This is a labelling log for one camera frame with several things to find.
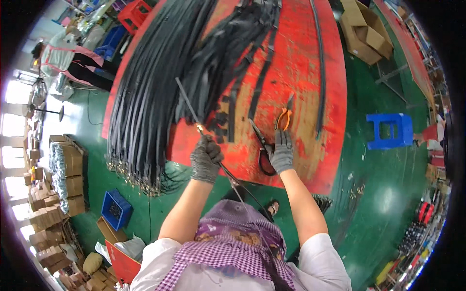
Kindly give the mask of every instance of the scissors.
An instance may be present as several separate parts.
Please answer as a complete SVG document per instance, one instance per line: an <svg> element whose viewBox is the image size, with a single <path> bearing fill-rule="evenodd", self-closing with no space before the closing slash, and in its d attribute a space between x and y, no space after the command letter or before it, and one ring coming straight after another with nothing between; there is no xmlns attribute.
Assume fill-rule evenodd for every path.
<svg viewBox="0 0 466 291"><path fill-rule="evenodd" d="M275 146L267 143L260 130L255 125L254 121L249 118L249 123L253 126L254 133L260 143L259 148L259 168L267 176L274 176L277 172L273 168L270 159L274 153Z"/></svg>
<svg viewBox="0 0 466 291"><path fill-rule="evenodd" d="M277 117L277 119L275 120L275 126L274 126L274 129L277 130L279 125L280 125L280 122L281 120L285 117L287 117L287 124L285 125L285 127L283 128L283 131L287 130L288 129L288 125L290 124L290 116L291 116L291 108L293 106L293 96L295 95L294 92L291 92L290 94L290 97L288 98L288 103L287 103L287 106L286 108L282 108L281 109L281 114Z"/></svg>

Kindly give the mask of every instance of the green floor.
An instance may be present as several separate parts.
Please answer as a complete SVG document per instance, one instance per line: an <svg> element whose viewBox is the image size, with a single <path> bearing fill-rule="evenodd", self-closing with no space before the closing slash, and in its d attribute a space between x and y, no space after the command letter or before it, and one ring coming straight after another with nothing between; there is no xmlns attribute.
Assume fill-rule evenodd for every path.
<svg viewBox="0 0 466 291"><path fill-rule="evenodd" d="M388 28L394 44L393 60L398 66L406 63L393 32ZM397 244L411 221L417 203L426 186L425 168L427 150L424 148L398 148L387 151L367 150L367 141L374 137L373 126L367 123L366 114L406 113L411 116L413 129L419 132L426 125L427 106L406 109L404 102L385 85L376 85L377 68L370 67L353 57L343 47L348 82L348 108L346 134L339 171L330 195L335 201L325 214L329 234L343 259L352 280L353 290L365 290L374 282L384 265L393 258ZM412 81L409 70L401 75L404 95L411 104L425 104L424 96ZM65 118L60 125L55 115L47 115L44 134L72 133L89 151L89 203L90 211L72 218L78 239L88 253L97 241L104 243L96 226L106 190L117 188L132 205L134 211L124 229L129 237L135 234L146 243L157 237L161 223L173 207L180 193L148 199L137 189L125 184L122 178L110 173L105 165L106 140L100 137L108 94L79 90L65 102ZM51 104L49 108L60 107ZM353 185L365 185L357 211L349 221L348 204ZM204 212L209 210L229 189L229 182L219 177ZM282 229L288 254L298 245L286 192L282 189L251 186L261 202L272 198L280 201L276 223Z"/></svg>

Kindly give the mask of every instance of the blue plastic crate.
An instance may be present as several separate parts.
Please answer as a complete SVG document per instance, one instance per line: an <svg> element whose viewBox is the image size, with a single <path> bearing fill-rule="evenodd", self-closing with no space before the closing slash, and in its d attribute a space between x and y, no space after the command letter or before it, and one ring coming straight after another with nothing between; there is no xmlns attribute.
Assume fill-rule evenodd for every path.
<svg viewBox="0 0 466 291"><path fill-rule="evenodd" d="M106 60L109 60L115 50L118 47L121 39L124 37L126 33L126 28L123 25L116 26L112 28L105 40L103 41L100 47L97 47L94 50L94 53L98 54L99 56L103 57Z"/></svg>
<svg viewBox="0 0 466 291"><path fill-rule="evenodd" d="M110 206L112 202L115 202L121 210L119 217L115 217L110 213ZM105 191L102 203L102 216L110 223L115 231L118 231L120 228L128 224L132 212L133 208L128 201L120 195L120 192L118 192L116 188L110 191Z"/></svg>

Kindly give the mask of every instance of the red board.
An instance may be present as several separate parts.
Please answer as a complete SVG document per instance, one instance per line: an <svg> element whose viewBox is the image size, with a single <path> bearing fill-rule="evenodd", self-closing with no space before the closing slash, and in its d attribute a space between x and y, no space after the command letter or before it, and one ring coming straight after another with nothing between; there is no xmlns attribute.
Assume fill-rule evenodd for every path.
<svg viewBox="0 0 466 291"><path fill-rule="evenodd" d="M237 1L219 0L208 29L229 15ZM290 92L295 92L290 133L295 141L294 166L298 175L312 193L327 195L340 161L346 122L346 74L340 35L327 0L315 0L322 30L326 70L326 104L324 126L319 140L315 138L315 124L320 92L319 50L313 11L308 0L283 2L280 24L275 40L275 57L264 81L254 122L269 142L274 138L274 120L284 107ZM130 55L151 20L154 9L139 29L125 54L107 104L102 137L108 135L113 101L121 75ZM247 121L252 93L266 52L259 50L249 68L236 106L235 142L221 144L225 154L224 165L240 180L283 187L278 176L268 177L259 171L259 145ZM219 102L222 109L226 104ZM171 144L167 158L190 165L199 133L193 126L180 121L172 127Z"/></svg>
<svg viewBox="0 0 466 291"><path fill-rule="evenodd" d="M398 18L382 0L374 0L374 3L385 16L390 27L395 33L397 40L403 49L413 80L419 86L422 93L424 93L431 107L435 110L431 80L411 33L408 31L404 23L398 21Z"/></svg>
<svg viewBox="0 0 466 291"><path fill-rule="evenodd" d="M116 278L120 283L131 284L134 277L139 273L141 264L127 256L108 240L105 240L105 245L109 251L110 261L112 261L112 267L115 270Z"/></svg>

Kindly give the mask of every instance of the gray work glove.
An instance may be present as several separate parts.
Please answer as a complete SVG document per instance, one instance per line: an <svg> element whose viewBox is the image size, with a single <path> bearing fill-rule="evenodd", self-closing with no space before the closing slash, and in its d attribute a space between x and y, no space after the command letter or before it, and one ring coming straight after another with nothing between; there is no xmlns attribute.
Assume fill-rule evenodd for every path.
<svg viewBox="0 0 466 291"><path fill-rule="evenodd" d="M275 152L270 162L277 174L293 168L293 144L288 131L275 131Z"/></svg>
<svg viewBox="0 0 466 291"><path fill-rule="evenodd" d="M202 135L196 148L191 153L192 174L191 179L215 184L219 174L219 162L223 160L220 146L210 135Z"/></svg>

